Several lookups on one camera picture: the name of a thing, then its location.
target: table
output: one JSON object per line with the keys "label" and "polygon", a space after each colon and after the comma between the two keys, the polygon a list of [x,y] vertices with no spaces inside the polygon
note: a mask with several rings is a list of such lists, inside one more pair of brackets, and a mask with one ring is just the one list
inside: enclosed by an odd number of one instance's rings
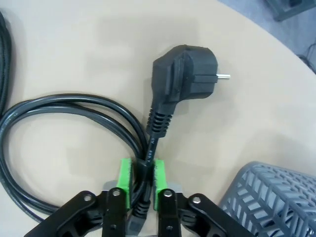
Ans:
{"label": "table", "polygon": [[[209,47],[219,73],[208,99],[182,102],[157,158],[184,193],[215,202],[237,171],[258,160],[308,174],[316,167],[316,78],[289,49],[221,3],[208,0],[2,1],[14,39],[10,105],[59,92],[104,95],[146,123],[152,62],[179,44]],[[115,135],[72,115],[27,118],[13,127],[8,162],[18,183],[62,205],[99,194],[132,151]],[[0,188],[0,236],[20,237],[31,220]],[[155,234],[156,214],[143,235]],[[100,236],[100,232],[88,236]]]}

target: green gripper pad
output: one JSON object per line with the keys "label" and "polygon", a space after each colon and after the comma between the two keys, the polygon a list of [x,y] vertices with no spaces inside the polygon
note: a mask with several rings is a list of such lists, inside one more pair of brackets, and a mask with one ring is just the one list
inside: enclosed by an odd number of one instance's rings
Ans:
{"label": "green gripper pad", "polygon": [[130,194],[132,184],[132,161],[131,159],[122,159],[119,171],[117,187],[126,192],[126,208],[130,209]]}
{"label": "green gripper pad", "polygon": [[164,161],[161,159],[157,159],[155,161],[155,169],[154,169],[154,186],[155,186],[155,200],[154,200],[154,210],[158,209],[158,194],[168,188],[166,173],[164,170]]}

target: bolt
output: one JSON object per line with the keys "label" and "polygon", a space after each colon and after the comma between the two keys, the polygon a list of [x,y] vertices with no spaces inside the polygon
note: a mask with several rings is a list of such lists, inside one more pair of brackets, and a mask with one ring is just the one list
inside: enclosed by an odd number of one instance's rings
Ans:
{"label": "bolt", "polygon": [[120,190],[114,190],[113,191],[113,196],[118,196],[120,195]]}
{"label": "bolt", "polygon": [[194,202],[195,204],[199,204],[199,203],[201,202],[201,199],[200,199],[199,197],[194,197],[194,198],[193,198],[193,202]]}
{"label": "bolt", "polygon": [[90,194],[84,196],[83,200],[85,201],[91,201],[92,200],[92,196]]}
{"label": "bolt", "polygon": [[172,192],[170,190],[166,190],[164,191],[163,195],[167,198],[171,197],[172,196]]}

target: ribbed strain relief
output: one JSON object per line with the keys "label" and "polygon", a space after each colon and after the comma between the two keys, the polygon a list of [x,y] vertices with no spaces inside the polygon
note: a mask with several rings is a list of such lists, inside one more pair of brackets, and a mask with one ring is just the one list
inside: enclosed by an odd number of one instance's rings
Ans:
{"label": "ribbed strain relief", "polygon": [[146,131],[154,138],[164,137],[167,133],[172,115],[163,115],[150,110]]}
{"label": "ribbed strain relief", "polygon": [[133,209],[133,215],[140,218],[145,218],[147,216],[150,203],[151,203],[150,201],[145,202],[145,201],[139,200],[139,202],[136,204],[136,206]]}

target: floor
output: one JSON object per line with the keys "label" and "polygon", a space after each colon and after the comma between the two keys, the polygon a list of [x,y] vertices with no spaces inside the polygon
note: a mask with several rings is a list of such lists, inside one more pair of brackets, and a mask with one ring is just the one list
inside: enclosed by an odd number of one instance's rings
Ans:
{"label": "floor", "polygon": [[[273,19],[273,12],[265,0],[219,1],[261,26],[295,54],[305,54],[307,48],[316,40],[316,8],[282,22],[276,22]],[[310,57],[310,62],[316,66],[316,48]]]}

